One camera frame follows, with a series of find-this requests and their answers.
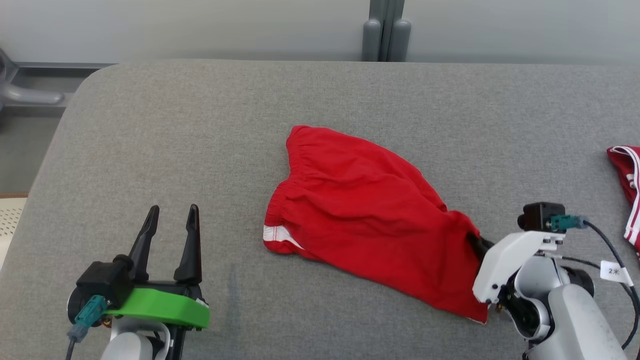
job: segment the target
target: white label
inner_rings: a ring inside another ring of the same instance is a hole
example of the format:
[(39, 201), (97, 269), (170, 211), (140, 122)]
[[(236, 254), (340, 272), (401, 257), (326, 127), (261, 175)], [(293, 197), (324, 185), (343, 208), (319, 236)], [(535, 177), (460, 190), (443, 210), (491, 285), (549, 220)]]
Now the white label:
[(602, 260), (600, 262), (600, 277), (605, 280), (622, 282), (629, 286), (634, 285), (627, 268), (621, 268), (620, 264), (613, 261)]

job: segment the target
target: red shorts with white stripe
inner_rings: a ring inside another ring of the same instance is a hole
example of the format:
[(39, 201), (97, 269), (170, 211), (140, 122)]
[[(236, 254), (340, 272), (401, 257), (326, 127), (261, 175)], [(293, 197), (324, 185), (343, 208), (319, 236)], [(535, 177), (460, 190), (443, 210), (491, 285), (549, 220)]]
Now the red shorts with white stripe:
[(618, 169), (620, 184), (625, 192), (625, 197), (631, 205), (631, 214), (625, 228), (625, 238), (633, 244), (636, 252), (640, 257), (640, 243), (636, 243), (638, 234), (640, 234), (640, 219), (638, 214), (639, 196), (638, 196), (638, 177), (640, 176), (640, 147), (634, 146), (614, 146), (607, 149), (607, 155), (611, 162)]
[(448, 211), (420, 171), (367, 140), (308, 126), (287, 139), (291, 173), (275, 190), (264, 245), (329, 263), (486, 322), (472, 287), (480, 261), (469, 218)]

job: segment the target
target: gray upholstered table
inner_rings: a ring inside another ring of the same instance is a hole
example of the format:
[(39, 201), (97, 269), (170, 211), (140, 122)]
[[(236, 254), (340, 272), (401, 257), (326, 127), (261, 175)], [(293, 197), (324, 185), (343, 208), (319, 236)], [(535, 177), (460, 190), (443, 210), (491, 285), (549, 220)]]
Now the gray upholstered table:
[[(479, 325), (269, 253), (262, 224), (287, 176), (289, 130), (326, 126), (397, 152), (491, 240), (517, 229), (522, 205), (562, 202), (610, 234), (640, 280), (605, 155), (640, 144), (639, 99), (631, 68), (194, 60), (98, 71), (60, 122), (0, 273), (0, 357), (62, 358), (74, 281), (127, 252), (153, 204), (148, 269), (171, 278), (194, 202), (212, 316), (184, 359), (519, 359), (504, 315)], [(589, 231), (570, 233), (562, 253), (612, 259)], [(596, 280), (596, 301), (624, 340), (626, 295)], [(107, 340), (93, 330), (74, 359), (98, 358)]]

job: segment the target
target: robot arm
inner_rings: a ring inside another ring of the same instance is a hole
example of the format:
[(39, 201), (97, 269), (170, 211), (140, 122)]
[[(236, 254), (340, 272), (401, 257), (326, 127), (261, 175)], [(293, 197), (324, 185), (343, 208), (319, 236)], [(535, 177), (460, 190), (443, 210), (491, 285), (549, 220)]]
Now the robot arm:
[[(173, 281), (150, 281), (147, 273), (159, 210), (151, 207), (128, 256), (117, 255), (110, 263), (95, 261), (76, 282), (67, 304), (74, 324), (68, 333), (71, 345), (67, 359), (73, 344), (82, 341), (89, 327), (105, 325), (111, 328), (111, 341), (102, 360), (180, 360), (186, 332), (208, 326), (209, 306), (200, 290), (198, 206), (189, 209), (187, 239)], [(94, 299), (100, 304), (87, 311), (87, 304)], [(141, 331), (153, 331), (156, 336), (145, 336)]]
[(564, 207), (537, 203), (524, 210), (520, 227), (535, 231), (509, 234), (486, 251), (473, 286), (478, 301), (509, 314), (527, 340), (525, 360), (626, 359), (593, 300), (589, 275), (544, 256), (563, 243), (564, 231), (548, 225)]

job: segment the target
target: teal connector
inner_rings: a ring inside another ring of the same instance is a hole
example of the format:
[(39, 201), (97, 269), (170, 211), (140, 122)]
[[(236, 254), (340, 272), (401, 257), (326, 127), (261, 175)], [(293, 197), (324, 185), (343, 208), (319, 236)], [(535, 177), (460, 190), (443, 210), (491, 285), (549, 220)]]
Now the teal connector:
[(69, 339), (75, 340), (77, 343), (82, 342), (89, 328), (102, 318), (102, 315), (107, 311), (107, 307), (104, 297), (100, 295), (92, 296), (74, 319), (76, 323), (67, 333)]
[(575, 215), (557, 215), (551, 217), (551, 220), (547, 222), (547, 228), (558, 231), (558, 230), (567, 230), (567, 229), (585, 229), (587, 225), (584, 224), (584, 221), (587, 220), (586, 217), (579, 217)]

